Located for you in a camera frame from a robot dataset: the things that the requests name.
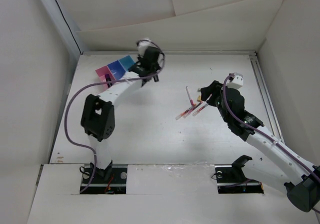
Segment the light blue drawer box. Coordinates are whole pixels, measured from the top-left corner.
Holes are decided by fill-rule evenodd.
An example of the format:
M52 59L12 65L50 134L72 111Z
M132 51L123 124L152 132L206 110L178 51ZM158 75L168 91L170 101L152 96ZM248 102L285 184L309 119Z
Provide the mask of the light blue drawer box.
M130 55L127 55L119 59L119 62L126 71L128 71L135 64L135 61L132 59Z

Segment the white marker pink cap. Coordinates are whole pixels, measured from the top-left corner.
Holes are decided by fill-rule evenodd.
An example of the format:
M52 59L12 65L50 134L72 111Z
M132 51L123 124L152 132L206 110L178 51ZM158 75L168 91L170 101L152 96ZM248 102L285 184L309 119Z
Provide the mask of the white marker pink cap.
M188 96L188 99L189 99L189 101L190 101L190 104L191 104L191 106L193 106L193 105L194 105L194 102L193 102L193 100L192 100L192 98L191 98L191 95L190 95L188 86L186 86L185 89L186 89L187 96Z

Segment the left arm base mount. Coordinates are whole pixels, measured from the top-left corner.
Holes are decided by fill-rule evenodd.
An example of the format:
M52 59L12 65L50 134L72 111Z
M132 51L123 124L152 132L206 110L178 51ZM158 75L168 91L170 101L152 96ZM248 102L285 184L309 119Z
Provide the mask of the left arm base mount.
M80 166L82 174L80 194L87 195L124 195L127 192L128 165L114 165L113 162L105 169L96 168L93 174L93 163Z

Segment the purple-blue drawer box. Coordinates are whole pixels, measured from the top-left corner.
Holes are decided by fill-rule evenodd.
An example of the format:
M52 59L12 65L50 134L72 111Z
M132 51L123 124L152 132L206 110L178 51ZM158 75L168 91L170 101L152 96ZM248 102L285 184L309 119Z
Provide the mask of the purple-blue drawer box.
M120 61L114 61L107 65L108 69L110 70L111 74L115 78L115 80L120 80L126 73L126 69L122 66Z

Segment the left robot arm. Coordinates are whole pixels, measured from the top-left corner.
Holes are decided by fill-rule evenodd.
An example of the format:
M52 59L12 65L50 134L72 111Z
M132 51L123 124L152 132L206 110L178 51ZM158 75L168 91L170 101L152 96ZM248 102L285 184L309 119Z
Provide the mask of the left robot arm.
M137 60L126 56L107 65L108 77L105 91L98 95L90 94L84 102L80 125L93 149L90 163L90 176L93 180L108 182L112 177L113 161L104 140L109 138L116 127L115 109L121 102L142 88L147 82L159 81L164 57L161 49L143 41L138 46Z

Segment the pink tip dark refill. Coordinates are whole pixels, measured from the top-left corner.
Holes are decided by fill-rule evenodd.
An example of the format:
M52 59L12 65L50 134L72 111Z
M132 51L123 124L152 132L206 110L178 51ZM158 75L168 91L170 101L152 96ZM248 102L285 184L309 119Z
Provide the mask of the pink tip dark refill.
M198 104L196 104L193 108L191 108L190 111L188 111L186 114L183 115L183 118L187 118L193 111L195 111L200 105L202 104L202 101L200 101Z

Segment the red gel pen refill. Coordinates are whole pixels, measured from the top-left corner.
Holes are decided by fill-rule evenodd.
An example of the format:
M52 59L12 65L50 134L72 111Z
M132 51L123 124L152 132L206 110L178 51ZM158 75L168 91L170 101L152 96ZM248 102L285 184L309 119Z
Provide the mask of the red gel pen refill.
M206 104L203 105L201 108L199 108L197 111L195 111L192 115L195 117L195 116L198 115L202 110L204 110L207 106L208 106L208 104L206 103Z

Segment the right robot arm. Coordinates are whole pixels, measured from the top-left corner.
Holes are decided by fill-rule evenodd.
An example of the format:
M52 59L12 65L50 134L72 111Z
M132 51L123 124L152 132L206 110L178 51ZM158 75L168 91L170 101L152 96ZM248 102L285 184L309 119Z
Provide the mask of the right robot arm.
M239 184L248 180L262 182L282 193L303 212L320 211L320 168L300 157L263 122L245 110L245 99L235 80L213 81L200 88L200 98L218 109L229 130L247 144L258 149L257 158L241 155L230 164L228 175Z

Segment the purple cap black highlighter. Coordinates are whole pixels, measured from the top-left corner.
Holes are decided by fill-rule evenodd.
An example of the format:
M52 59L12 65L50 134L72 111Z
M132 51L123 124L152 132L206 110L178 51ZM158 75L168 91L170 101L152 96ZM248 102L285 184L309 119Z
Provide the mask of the purple cap black highlighter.
M111 79L109 74L105 74L105 81L107 82L108 88L110 88L113 85L112 84L112 79Z

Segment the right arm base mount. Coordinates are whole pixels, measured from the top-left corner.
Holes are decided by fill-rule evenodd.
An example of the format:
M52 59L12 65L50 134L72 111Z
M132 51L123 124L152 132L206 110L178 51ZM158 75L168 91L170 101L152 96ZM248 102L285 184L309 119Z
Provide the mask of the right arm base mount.
M219 194L264 194L261 182L245 177L242 168L252 158L242 155L232 164L217 164L211 179L216 181Z

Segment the pink drawer box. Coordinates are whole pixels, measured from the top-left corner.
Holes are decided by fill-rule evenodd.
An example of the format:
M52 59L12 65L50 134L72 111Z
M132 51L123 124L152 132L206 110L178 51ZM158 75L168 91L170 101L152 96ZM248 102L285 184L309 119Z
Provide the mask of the pink drawer box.
M97 69L95 72L98 75L101 82L106 82L105 74L109 74L111 77L111 80L114 80L114 76L107 65Z

